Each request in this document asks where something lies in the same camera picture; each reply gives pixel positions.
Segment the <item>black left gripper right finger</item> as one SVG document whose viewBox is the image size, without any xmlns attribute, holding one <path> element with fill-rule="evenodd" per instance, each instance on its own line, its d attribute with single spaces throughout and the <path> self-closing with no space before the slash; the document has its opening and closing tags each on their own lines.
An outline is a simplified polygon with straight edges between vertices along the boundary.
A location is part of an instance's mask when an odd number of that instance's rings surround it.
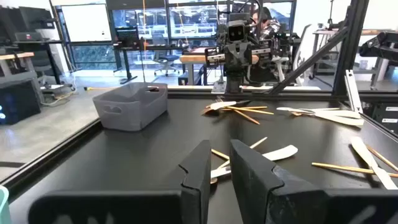
<svg viewBox="0 0 398 224">
<path fill-rule="evenodd" d="M 231 140 L 231 179 L 244 223 L 397 223 L 397 191 L 323 189 Z"/>
</svg>

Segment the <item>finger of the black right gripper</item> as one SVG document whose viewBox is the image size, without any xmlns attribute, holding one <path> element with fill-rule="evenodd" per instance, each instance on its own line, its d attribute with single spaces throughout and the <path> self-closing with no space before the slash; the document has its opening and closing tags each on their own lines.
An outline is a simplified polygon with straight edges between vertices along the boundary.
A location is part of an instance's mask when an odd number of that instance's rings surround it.
<svg viewBox="0 0 398 224">
<path fill-rule="evenodd" d="M 225 69 L 226 71 L 232 71 L 237 66 L 237 58 L 238 55 L 236 51 L 235 45 L 226 45 L 224 47 L 224 55 L 225 55 Z"/>
<path fill-rule="evenodd" d="M 252 64 L 251 45 L 240 45 L 238 52 L 239 65 L 242 70 L 246 70 Z"/>
</svg>

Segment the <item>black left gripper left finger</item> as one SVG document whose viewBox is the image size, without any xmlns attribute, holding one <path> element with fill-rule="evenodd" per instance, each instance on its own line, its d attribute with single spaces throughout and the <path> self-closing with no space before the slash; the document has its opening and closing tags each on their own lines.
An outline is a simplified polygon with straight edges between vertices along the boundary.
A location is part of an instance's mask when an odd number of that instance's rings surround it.
<svg viewBox="0 0 398 224">
<path fill-rule="evenodd" d="M 54 191 L 36 199 L 29 223 L 206 223 L 211 146 L 203 140 L 150 190 Z"/>
</svg>

